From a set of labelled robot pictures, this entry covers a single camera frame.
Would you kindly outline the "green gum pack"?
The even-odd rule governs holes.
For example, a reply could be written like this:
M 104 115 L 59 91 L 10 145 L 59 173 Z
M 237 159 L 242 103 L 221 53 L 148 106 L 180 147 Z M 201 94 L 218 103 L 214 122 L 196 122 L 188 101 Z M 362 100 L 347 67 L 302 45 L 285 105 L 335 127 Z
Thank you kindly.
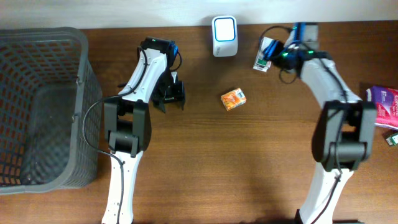
M 389 146 L 397 145 L 398 132 L 390 133 L 385 137 L 385 140 Z

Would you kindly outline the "purple sanitary pad pack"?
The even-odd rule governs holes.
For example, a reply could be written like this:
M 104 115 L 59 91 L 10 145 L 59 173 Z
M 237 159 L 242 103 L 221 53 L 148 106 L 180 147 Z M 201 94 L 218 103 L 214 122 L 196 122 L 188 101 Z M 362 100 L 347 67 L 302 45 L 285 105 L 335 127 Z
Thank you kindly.
M 375 125 L 397 130 L 397 90 L 372 86 L 366 90 L 366 99 L 376 105 Z

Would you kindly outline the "white green medicine box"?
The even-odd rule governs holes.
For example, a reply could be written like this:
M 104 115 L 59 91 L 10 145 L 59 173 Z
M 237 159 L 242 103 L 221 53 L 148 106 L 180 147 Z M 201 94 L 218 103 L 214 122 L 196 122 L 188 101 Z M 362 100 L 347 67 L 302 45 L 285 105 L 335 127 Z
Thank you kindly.
M 271 67 L 271 62 L 266 60 L 266 55 L 264 54 L 264 51 L 271 45 L 272 41 L 273 39 L 270 39 L 268 37 L 262 38 L 262 40 L 260 41 L 259 50 L 257 51 L 256 59 L 254 61 L 253 69 L 261 72 L 267 72 L 268 69 Z

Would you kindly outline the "orange small box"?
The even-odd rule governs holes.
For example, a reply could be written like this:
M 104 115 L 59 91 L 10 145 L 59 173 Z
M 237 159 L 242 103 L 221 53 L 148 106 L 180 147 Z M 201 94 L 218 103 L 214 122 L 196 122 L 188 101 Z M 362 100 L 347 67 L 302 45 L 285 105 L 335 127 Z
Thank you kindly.
M 237 88 L 221 95 L 220 100 L 227 111 L 237 108 L 246 102 L 242 89 Z

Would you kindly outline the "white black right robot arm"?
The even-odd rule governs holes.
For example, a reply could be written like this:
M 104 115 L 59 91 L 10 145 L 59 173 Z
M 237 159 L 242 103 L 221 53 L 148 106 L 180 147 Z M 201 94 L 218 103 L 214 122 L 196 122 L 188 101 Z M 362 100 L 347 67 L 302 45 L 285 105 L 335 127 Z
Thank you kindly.
M 376 106 L 353 93 L 327 52 L 320 51 L 318 24 L 297 22 L 284 45 L 273 47 L 267 59 L 292 72 L 311 90 L 321 108 L 313 137 L 315 172 L 295 223 L 332 223 L 347 181 L 370 155 Z

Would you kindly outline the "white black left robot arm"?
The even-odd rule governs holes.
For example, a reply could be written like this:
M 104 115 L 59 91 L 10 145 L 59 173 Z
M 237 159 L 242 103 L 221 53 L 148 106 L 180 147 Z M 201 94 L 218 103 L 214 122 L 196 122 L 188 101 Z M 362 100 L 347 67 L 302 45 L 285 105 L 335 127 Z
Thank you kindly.
M 102 223 L 132 223 L 133 196 L 137 170 L 147 150 L 152 125 L 150 105 L 161 112 L 168 103 L 185 104 L 185 87 L 178 79 L 175 60 L 181 53 L 173 40 L 147 37 L 137 48 L 137 65 L 129 81 L 120 85 L 117 95 L 96 100 L 87 110 L 97 106 L 104 111 L 105 155 L 111 159 L 106 210 Z

